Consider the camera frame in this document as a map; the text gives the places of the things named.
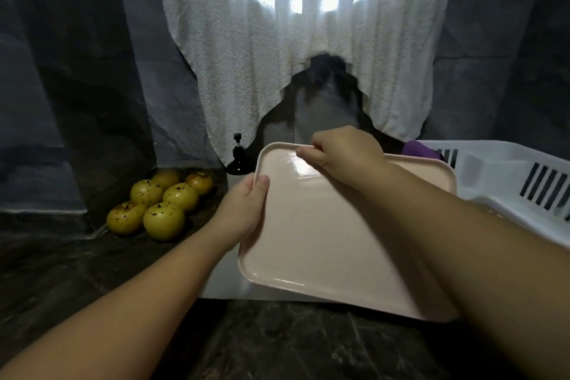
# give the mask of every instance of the soap dispenser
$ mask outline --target soap dispenser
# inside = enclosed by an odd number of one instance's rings
[[[228,189],[232,189],[232,187],[241,181],[245,175],[248,175],[255,170],[247,159],[246,150],[239,144],[241,139],[241,133],[237,132],[234,134],[234,140],[237,143],[237,146],[234,147],[234,160],[226,167]]]

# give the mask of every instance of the hand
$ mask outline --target hand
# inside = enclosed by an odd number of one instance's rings
[[[355,189],[385,162],[376,139],[352,126],[316,132],[311,144],[315,147],[299,147],[297,156]]]
[[[259,223],[269,189],[269,177],[259,177],[255,186],[253,179],[254,174],[251,173],[234,186],[208,223],[208,228],[226,251],[251,234]]]

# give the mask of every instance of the laundry basket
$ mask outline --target laundry basket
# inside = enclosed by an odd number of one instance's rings
[[[516,143],[422,140],[455,169],[457,195],[570,248],[570,162]]]

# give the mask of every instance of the pink tray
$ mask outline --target pink tray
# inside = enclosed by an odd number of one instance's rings
[[[255,173],[268,175],[271,187],[259,227],[240,246],[242,274],[253,283],[415,319],[456,318],[401,235],[354,192],[298,158],[298,146],[272,143],[259,155]],[[455,174],[444,162],[386,157],[455,193]]]

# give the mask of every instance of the yellow fruit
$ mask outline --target yellow fruit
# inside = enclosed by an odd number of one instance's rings
[[[189,175],[186,178],[186,183],[194,188],[198,195],[206,195],[214,187],[214,181],[210,175],[203,171]]]
[[[146,205],[147,207],[162,200],[164,188],[160,183],[150,179],[139,180],[131,188],[131,200]]]
[[[188,183],[177,183],[164,192],[162,201],[176,203],[184,212],[191,212],[198,204],[198,193]]]
[[[156,240],[174,239],[184,228],[186,216],[182,208],[172,202],[163,202],[149,207],[142,219],[148,235]]]
[[[180,182],[180,173],[174,168],[161,168],[153,176],[152,181],[158,183],[162,188],[168,189]]]
[[[143,225],[144,204],[124,202],[113,207],[107,215],[107,225],[119,236],[128,236],[138,232]]]

